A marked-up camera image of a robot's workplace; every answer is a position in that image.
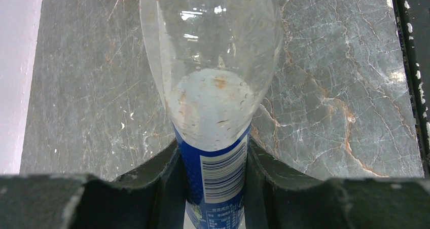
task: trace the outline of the gray marble countertop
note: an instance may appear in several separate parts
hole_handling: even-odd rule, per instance
[[[174,139],[138,4],[43,0],[21,173],[90,172],[112,180]],[[319,179],[423,176],[387,0],[279,6],[284,51],[253,137]]]

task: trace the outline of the plastic bottle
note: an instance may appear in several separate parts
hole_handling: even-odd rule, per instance
[[[196,228],[238,228],[250,123],[282,42],[277,0],[140,0],[151,72],[187,170]]]

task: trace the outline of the black strip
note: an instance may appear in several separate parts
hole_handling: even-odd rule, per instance
[[[393,0],[397,19],[400,45],[403,50],[406,79],[411,95],[412,110],[416,119],[418,144],[421,153],[424,175],[429,177],[430,147],[427,133],[428,118],[424,113],[425,104],[421,103],[420,85],[424,98],[430,101],[430,0]]]

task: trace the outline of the blue bottle label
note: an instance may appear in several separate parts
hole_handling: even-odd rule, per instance
[[[203,151],[175,129],[189,194],[186,212],[197,229],[237,229],[243,217],[243,189],[250,126],[231,146]]]

